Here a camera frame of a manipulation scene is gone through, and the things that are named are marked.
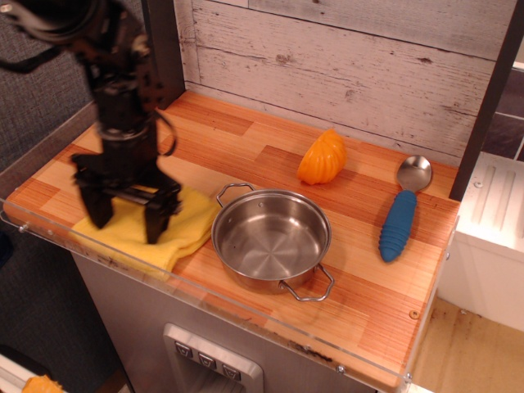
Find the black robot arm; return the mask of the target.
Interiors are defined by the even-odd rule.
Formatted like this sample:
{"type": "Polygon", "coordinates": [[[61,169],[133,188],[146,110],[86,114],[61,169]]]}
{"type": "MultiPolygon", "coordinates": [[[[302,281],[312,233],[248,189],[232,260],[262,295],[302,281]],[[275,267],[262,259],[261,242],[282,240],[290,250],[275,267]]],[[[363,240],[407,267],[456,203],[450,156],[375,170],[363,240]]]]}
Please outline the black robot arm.
{"type": "Polygon", "coordinates": [[[118,1],[3,1],[1,13],[49,49],[4,70],[28,74],[64,51],[84,68],[97,108],[102,153],[75,154],[75,180],[89,218],[103,228],[115,197],[145,209],[147,242],[155,244],[179,210],[180,185],[157,165],[156,123],[163,85],[142,24],[118,1]]]}

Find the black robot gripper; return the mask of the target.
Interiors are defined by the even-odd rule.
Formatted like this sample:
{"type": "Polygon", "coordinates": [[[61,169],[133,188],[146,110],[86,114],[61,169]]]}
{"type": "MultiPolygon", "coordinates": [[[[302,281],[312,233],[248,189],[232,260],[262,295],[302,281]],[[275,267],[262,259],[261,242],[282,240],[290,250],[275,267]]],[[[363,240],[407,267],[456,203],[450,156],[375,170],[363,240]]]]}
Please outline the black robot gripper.
{"type": "Polygon", "coordinates": [[[181,191],[158,167],[156,127],[138,131],[100,127],[98,133],[101,153],[71,157],[89,218],[97,228],[104,228],[113,216],[113,198],[135,202],[145,209],[147,242],[156,244],[170,216],[179,210],[181,191]]]}

